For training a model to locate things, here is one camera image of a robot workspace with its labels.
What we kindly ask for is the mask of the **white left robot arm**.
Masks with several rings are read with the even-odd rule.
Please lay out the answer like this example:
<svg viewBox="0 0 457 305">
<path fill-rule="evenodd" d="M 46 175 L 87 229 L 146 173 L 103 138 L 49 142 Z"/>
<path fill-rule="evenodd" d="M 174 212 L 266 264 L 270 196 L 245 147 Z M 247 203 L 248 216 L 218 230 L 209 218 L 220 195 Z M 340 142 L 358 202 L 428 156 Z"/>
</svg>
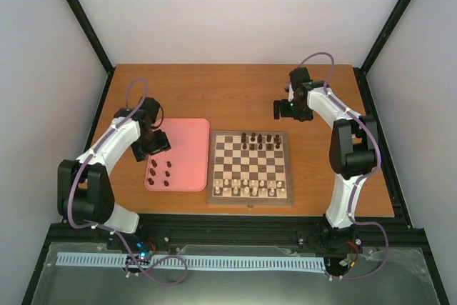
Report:
<svg viewBox="0 0 457 305">
<path fill-rule="evenodd" d="M 141 162 L 171 148 L 166 134 L 155 124 L 161 111 L 157 100 L 141 97 L 136 107 L 115 113 L 107 131 L 92 147 L 59 164 L 57 208 L 73 228 L 124 233 L 124 242 L 135 250 L 147 245 L 148 231 L 139 226 L 137 213 L 116 203 L 109 177 L 128 149 Z"/>
</svg>

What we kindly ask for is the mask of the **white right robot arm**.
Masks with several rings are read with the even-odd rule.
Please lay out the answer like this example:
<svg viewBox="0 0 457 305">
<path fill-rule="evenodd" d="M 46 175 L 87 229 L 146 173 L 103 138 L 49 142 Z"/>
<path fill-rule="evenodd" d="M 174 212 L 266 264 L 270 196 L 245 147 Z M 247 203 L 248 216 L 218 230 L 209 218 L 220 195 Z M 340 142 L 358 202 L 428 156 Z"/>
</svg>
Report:
<svg viewBox="0 0 457 305">
<path fill-rule="evenodd" d="M 353 111 L 325 81 L 313 81 L 305 67 L 289 73 L 288 98 L 273 102 L 273 117 L 310 121 L 318 114 L 332 129 L 329 162 L 335 173 L 326 220 L 333 229 L 354 224 L 357 201 L 367 176 L 381 163 L 377 122 Z"/>
</svg>

